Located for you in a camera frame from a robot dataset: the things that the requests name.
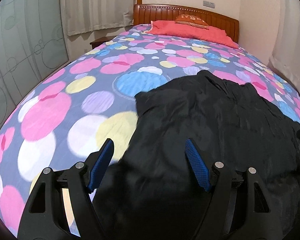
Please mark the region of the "black quilted jacket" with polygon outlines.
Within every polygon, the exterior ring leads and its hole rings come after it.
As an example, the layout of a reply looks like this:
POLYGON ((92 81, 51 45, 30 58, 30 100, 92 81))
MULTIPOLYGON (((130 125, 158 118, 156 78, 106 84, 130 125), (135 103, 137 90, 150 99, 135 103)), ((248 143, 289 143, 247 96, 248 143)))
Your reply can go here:
POLYGON ((187 139, 231 170, 256 168, 284 234, 300 220, 300 124, 253 85, 202 70, 135 99, 136 130, 93 201, 107 239, 193 236, 207 193, 190 170, 187 139))

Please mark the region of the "colourful dotted bedspread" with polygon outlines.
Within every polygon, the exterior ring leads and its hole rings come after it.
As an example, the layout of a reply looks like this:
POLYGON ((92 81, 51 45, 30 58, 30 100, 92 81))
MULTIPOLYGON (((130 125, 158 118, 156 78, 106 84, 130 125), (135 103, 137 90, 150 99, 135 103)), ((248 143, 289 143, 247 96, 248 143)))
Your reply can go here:
POLYGON ((241 47, 154 36, 141 24, 85 53, 19 103, 0 129, 0 219, 18 233, 25 203, 45 167, 69 168, 113 139, 118 161, 134 132, 134 96, 201 70, 251 83, 300 123, 300 95, 241 47))

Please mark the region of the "striped beige side curtain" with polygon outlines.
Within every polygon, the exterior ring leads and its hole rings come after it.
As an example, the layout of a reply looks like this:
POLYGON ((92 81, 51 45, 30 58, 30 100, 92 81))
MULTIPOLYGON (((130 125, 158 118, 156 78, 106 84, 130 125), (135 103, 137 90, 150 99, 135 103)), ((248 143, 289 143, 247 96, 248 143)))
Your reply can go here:
POLYGON ((280 21, 270 66, 300 93, 300 0, 280 0, 280 21))

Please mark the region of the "frosted glass wardrobe door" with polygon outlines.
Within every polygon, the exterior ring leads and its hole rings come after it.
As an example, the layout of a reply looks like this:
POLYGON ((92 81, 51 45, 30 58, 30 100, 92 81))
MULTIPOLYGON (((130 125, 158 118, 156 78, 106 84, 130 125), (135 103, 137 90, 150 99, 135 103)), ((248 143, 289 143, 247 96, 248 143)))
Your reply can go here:
POLYGON ((60 0, 1 0, 0 127, 38 83, 67 61, 60 0))

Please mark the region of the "dark wooden nightstand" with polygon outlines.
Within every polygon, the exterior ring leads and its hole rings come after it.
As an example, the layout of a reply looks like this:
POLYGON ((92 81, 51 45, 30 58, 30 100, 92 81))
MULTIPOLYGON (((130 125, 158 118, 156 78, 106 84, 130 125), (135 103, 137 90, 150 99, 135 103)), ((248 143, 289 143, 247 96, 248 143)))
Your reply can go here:
POLYGON ((92 49, 95 49, 97 47, 99 47, 100 45, 102 45, 105 42, 111 41, 112 39, 114 39, 116 36, 105 36, 105 37, 101 37, 98 38, 94 41, 90 42, 90 45, 92 47, 92 49))

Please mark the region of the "red blanket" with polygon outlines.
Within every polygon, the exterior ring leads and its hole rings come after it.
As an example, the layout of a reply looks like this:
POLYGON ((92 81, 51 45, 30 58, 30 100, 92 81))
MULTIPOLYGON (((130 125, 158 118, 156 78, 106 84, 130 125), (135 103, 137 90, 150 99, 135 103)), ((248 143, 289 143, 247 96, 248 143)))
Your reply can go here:
POLYGON ((203 40, 238 49, 238 44, 234 42, 224 30, 216 27, 197 28, 190 25, 175 23, 174 21, 158 20, 151 22, 151 28, 147 33, 203 40))

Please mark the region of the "orange embroidered pillow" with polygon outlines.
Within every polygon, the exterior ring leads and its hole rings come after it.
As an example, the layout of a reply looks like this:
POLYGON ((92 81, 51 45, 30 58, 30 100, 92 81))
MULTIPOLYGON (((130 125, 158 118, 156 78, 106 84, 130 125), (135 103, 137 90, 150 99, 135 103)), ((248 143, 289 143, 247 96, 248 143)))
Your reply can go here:
POLYGON ((182 14, 177 16, 175 23, 189 25, 196 28, 208 29, 209 25, 198 16, 182 14))

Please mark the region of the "wooden headboard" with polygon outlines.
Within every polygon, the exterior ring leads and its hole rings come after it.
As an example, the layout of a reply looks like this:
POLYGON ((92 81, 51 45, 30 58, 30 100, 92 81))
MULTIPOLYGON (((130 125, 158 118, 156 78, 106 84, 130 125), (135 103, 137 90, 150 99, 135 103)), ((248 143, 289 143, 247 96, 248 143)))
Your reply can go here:
POLYGON ((150 24, 151 21, 174 21, 179 15, 198 16, 208 25, 222 29, 236 43, 239 40, 239 21, 215 12, 170 4, 135 4, 133 25, 150 24))

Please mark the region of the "beige window curtain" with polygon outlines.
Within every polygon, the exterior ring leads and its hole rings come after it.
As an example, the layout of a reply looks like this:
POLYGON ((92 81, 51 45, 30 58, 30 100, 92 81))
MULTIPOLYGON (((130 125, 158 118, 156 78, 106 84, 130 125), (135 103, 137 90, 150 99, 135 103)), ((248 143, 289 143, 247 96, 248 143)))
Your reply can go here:
POLYGON ((75 36, 133 24, 135 0, 63 0, 66 34, 75 36))

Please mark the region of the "wall switch panel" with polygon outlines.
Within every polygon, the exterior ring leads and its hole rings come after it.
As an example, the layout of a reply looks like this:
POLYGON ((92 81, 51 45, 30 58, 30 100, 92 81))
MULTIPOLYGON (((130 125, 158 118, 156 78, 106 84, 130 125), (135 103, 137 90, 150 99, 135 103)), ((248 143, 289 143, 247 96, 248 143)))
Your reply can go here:
POLYGON ((209 2, 209 1, 203 1, 203 6, 209 7, 209 8, 215 8, 215 3, 209 2))

